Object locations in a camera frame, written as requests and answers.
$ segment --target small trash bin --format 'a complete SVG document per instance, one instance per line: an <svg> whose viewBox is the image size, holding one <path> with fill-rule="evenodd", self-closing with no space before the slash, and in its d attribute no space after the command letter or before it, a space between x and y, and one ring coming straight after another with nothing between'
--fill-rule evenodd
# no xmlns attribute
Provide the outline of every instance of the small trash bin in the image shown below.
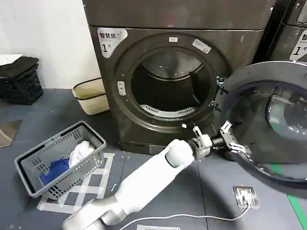
<svg viewBox="0 0 307 230"><path fill-rule="evenodd" d="M72 89L72 93L88 115L94 115L109 110L109 103L101 78L87 80L77 84Z"/></svg>
<svg viewBox="0 0 307 230"><path fill-rule="evenodd" d="M42 173L48 174L51 162L69 158L75 147L84 140L88 140L95 151L50 183L44 184L40 176ZM35 198L44 194L57 200L103 163L105 147L106 141L88 124L80 121L17 157L15 166L30 196Z"/></svg>

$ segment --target front-loading washer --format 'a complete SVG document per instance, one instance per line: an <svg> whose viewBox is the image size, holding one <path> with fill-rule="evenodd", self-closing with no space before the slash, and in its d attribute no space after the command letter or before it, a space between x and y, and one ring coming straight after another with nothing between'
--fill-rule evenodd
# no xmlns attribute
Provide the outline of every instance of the front-loading washer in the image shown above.
<svg viewBox="0 0 307 230"><path fill-rule="evenodd" d="M83 0L122 148L156 154L183 123L213 133L214 98L253 60L275 0Z"/></svg>

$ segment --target open door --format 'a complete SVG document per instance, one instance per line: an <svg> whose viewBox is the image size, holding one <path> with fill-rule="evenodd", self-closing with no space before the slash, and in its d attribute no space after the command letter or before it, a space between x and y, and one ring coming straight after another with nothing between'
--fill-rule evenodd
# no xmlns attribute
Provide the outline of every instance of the open door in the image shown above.
<svg viewBox="0 0 307 230"><path fill-rule="evenodd" d="M217 128L250 150L231 153L248 173L275 189L307 197L307 63L262 62L236 71L217 92Z"/></svg>

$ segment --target electrical socket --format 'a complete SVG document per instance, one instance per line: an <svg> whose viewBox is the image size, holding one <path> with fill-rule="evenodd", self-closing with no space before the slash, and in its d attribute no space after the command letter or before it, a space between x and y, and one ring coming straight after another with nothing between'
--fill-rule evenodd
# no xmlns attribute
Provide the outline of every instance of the electrical socket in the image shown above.
<svg viewBox="0 0 307 230"><path fill-rule="evenodd" d="M247 201L243 197L247 197L250 203L250 208L259 209L260 204L253 187L234 186L236 202L239 207L248 207Z"/></svg>

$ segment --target floor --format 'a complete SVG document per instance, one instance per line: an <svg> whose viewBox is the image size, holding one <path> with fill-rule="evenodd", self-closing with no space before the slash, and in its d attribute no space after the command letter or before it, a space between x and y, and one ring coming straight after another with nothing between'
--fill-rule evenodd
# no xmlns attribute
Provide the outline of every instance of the floor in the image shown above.
<svg viewBox="0 0 307 230"><path fill-rule="evenodd" d="M149 158L147 155L121 151L117 128L110 112L86 115L70 90L45 90L44 95L32 106L0 102L0 123L18 119L23 122L13 144L0 149L0 230L61 229L68 214L40 211L36 208L40 199L33 199L27 194L16 171L14 159L80 120L87 122L106 139L107 152L115 153L105 196L114 193L111 191L113 185L119 184ZM128 216L124 222L108 229L119 229L135 218L175 213L234 217L244 210L236 204L233 194L235 185L254 187L260 201L258 211L250 210L246 216L235 222L173 218L141 221L138 224L179 227L181 230L303 229L285 194L265 186L235 162L225 161L218 156L210 156L204 161L193 163L141 212ZM307 213L307 202L299 202ZM136 230L137 224L132 224L127 229Z"/></svg>

